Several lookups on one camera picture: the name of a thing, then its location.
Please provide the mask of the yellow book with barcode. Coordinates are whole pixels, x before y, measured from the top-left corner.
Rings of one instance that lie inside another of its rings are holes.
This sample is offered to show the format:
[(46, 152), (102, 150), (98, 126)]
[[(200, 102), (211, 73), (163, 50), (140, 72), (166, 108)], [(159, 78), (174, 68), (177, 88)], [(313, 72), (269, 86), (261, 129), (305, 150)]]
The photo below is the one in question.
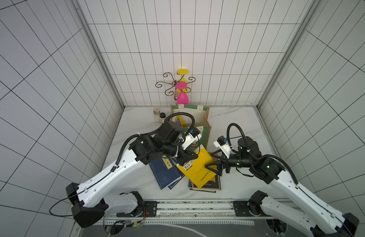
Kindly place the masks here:
[(177, 165), (179, 170), (197, 187), (202, 188), (211, 181), (216, 174), (207, 170), (205, 166), (212, 161), (209, 153), (201, 145), (200, 150), (196, 151), (198, 158), (191, 167)]

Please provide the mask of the blue book with label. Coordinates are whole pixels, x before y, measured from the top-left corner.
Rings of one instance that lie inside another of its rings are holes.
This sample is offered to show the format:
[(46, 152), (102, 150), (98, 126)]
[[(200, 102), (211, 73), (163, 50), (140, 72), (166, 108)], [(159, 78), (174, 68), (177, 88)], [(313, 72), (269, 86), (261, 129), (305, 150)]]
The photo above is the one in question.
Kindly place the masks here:
[(161, 190), (168, 188), (170, 184), (180, 178), (176, 170), (177, 165), (171, 158), (153, 160), (149, 166)]

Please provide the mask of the burlap Christmas canvas bag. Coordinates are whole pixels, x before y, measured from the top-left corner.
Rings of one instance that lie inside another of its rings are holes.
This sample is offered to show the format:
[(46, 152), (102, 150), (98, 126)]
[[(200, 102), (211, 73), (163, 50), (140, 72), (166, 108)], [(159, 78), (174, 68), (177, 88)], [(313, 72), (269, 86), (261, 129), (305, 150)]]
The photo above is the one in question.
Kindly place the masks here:
[(210, 108), (203, 105), (172, 105), (171, 113), (185, 112), (191, 114), (195, 119), (194, 127), (200, 130), (202, 137), (200, 138), (200, 144), (207, 149), (209, 136), (211, 132), (211, 125), (208, 121)]

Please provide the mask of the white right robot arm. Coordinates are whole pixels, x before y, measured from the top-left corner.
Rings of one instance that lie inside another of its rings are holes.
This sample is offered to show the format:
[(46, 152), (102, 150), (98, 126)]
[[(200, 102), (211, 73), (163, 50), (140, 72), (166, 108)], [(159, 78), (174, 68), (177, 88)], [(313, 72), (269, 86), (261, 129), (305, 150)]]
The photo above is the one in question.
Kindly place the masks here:
[(266, 184), (284, 193), (300, 209), (287, 206), (267, 193), (256, 191), (247, 201), (246, 209), (255, 217), (263, 214), (277, 218), (294, 227), (308, 237), (353, 237), (356, 234), (359, 219), (351, 213), (342, 213), (314, 195), (298, 182), (293, 170), (281, 158), (275, 155), (262, 155), (256, 141), (246, 136), (241, 127), (231, 123), (227, 132), (236, 127), (241, 134), (238, 149), (234, 149), (230, 136), (220, 136), (214, 146), (217, 151), (211, 155), (215, 162), (206, 165), (222, 175), (231, 168), (248, 168), (249, 177), (256, 177)]

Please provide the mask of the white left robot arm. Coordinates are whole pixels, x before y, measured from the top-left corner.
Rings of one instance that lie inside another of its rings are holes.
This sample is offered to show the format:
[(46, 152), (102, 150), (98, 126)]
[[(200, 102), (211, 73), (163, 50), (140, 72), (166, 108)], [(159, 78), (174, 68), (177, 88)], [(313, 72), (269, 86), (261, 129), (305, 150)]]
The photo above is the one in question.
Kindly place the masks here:
[(139, 215), (145, 202), (137, 191), (110, 195), (123, 179), (153, 160), (175, 158), (180, 167), (198, 155), (190, 145), (200, 139), (194, 127), (195, 118), (186, 112), (169, 115), (154, 131), (137, 133), (127, 138), (117, 160), (84, 183), (66, 187), (71, 202), (71, 215), (81, 228), (87, 228), (107, 214)]

